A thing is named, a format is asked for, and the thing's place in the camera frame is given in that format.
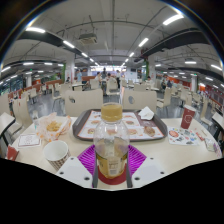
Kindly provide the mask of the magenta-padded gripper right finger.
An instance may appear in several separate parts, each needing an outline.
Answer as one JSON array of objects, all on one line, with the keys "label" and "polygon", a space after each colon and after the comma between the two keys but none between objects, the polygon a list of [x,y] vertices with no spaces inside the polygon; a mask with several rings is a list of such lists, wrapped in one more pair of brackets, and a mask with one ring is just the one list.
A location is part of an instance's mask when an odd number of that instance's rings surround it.
[{"label": "magenta-padded gripper right finger", "polygon": [[140,188],[167,175],[153,157],[147,157],[134,146],[129,146],[126,171],[128,188]]}]

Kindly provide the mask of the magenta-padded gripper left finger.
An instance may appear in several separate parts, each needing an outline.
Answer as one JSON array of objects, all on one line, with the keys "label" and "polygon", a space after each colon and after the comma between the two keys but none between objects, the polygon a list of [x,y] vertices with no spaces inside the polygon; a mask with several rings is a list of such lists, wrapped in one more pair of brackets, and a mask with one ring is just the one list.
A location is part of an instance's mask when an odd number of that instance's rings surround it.
[{"label": "magenta-padded gripper left finger", "polygon": [[96,188],[98,170],[94,146],[89,146],[77,157],[70,156],[56,175],[84,188]]}]

